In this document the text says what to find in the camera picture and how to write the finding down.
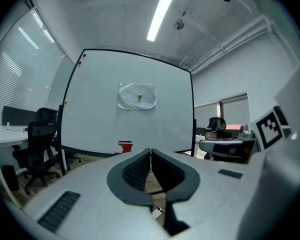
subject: red object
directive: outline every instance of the red object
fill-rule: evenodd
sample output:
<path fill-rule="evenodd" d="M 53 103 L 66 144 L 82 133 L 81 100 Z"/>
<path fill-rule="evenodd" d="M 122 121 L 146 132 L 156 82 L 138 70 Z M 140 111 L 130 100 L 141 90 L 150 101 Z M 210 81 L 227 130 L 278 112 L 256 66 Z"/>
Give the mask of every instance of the red object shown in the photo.
<path fill-rule="evenodd" d="M 114 153 L 115 155 L 123 154 L 126 152 L 131 152 L 133 144 L 131 141 L 118 141 L 118 145 L 122 147 L 122 152 L 121 153 Z"/>

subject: window blind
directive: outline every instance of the window blind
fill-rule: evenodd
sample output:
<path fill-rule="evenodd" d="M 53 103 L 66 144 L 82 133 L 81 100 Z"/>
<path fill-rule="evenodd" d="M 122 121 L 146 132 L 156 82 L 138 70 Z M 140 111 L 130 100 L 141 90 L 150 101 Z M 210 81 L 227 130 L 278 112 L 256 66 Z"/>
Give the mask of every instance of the window blind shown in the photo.
<path fill-rule="evenodd" d="M 227 125 L 244 125 L 250 123 L 247 95 L 222 100 L 223 117 Z"/>
<path fill-rule="evenodd" d="M 63 51 L 32 9 L 0 42 L 0 125 L 3 107 L 37 111 L 46 104 Z"/>
<path fill-rule="evenodd" d="M 217 102 L 194 108 L 194 118 L 196 127 L 206 128 L 209 125 L 209 119 L 217 116 Z"/>
<path fill-rule="evenodd" d="M 47 108 L 53 110 L 59 109 L 59 105 L 63 102 L 68 81 L 74 67 L 75 65 L 71 62 L 71 60 L 66 55 L 63 56 L 63 60 L 55 73 L 50 87 L 50 92 L 46 102 Z"/>

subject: black trash can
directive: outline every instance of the black trash can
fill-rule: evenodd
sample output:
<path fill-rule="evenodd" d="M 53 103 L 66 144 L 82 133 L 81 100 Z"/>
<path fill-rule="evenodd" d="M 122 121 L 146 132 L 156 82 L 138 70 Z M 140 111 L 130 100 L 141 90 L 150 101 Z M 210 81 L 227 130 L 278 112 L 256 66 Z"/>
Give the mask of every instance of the black trash can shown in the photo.
<path fill-rule="evenodd" d="M 3 165 L 2 174 L 11 191 L 19 190 L 19 183 L 13 165 Z"/>

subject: wooden floor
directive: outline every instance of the wooden floor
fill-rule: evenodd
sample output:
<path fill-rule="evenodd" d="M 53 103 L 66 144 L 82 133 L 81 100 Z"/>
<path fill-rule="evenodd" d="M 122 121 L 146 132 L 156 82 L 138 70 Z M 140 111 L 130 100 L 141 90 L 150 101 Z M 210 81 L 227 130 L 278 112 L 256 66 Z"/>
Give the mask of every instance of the wooden floor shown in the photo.
<path fill-rule="evenodd" d="M 88 164 L 90 162 L 106 159 L 103 157 L 96 157 L 96 156 L 89 156 L 89 155 L 83 155 L 83 154 L 76 154 L 77 158 L 81 159 L 81 163 L 79 163 L 77 160 L 69 159 L 69 165 L 70 165 L 70 171 L 67 171 L 67 174 L 70 174 L 73 170 L 75 170 L 77 167 L 80 167 L 82 165 Z M 57 172 L 62 176 L 60 165 L 56 164 L 53 166 L 49 171 L 51 172 Z M 23 175 L 20 175 L 18 178 L 19 182 L 19 190 L 12 191 L 12 194 L 17 199 L 17 201 L 21 204 L 21 206 L 25 206 L 27 202 L 29 202 L 32 198 L 34 198 L 41 190 L 45 188 L 45 186 L 42 184 L 42 182 L 37 179 L 30 187 L 30 195 L 27 195 L 25 192 L 25 185 L 27 184 L 29 179 L 25 179 Z M 45 181 L 48 185 L 53 184 L 58 180 L 56 176 L 45 176 Z M 150 171 L 146 183 L 145 183 L 145 192 L 155 192 L 162 190 L 161 186 L 159 185 L 155 175 Z M 0 194 L 3 199 L 10 201 L 10 198 L 7 195 L 7 192 L 5 189 L 0 186 Z M 163 210 L 166 210 L 166 194 L 160 193 L 152 195 L 153 203 L 155 206 L 162 208 Z M 163 213 L 156 219 L 160 225 L 163 226 L 165 221 L 165 214 Z"/>

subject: ceiling light fixture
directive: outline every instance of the ceiling light fixture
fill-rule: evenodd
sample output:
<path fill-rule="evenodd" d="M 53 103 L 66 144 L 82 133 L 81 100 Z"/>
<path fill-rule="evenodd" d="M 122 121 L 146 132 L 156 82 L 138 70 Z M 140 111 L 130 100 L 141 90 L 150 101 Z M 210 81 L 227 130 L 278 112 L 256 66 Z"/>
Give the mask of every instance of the ceiling light fixture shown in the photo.
<path fill-rule="evenodd" d="M 20 33 L 25 37 L 25 39 L 27 39 L 28 42 L 29 42 L 30 44 L 32 44 L 32 46 L 33 46 L 34 48 L 36 48 L 37 50 L 39 49 L 39 47 L 35 44 L 34 41 L 32 41 L 32 39 L 27 35 L 27 33 L 22 29 L 22 27 L 18 26 L 18 30 L 19 30 Z"/>
<path fill-rule="evenodd" d="M 154 41 L 156 39 L 156 35 L 159 31 L 160 25 L 166 15 L 166 12 L 171 4 L 172 0 L 160 0 L 158 6 L 156 7 L 151 26 L 149 29 L 149 33 L 146 39 L 149 41 Z"/>

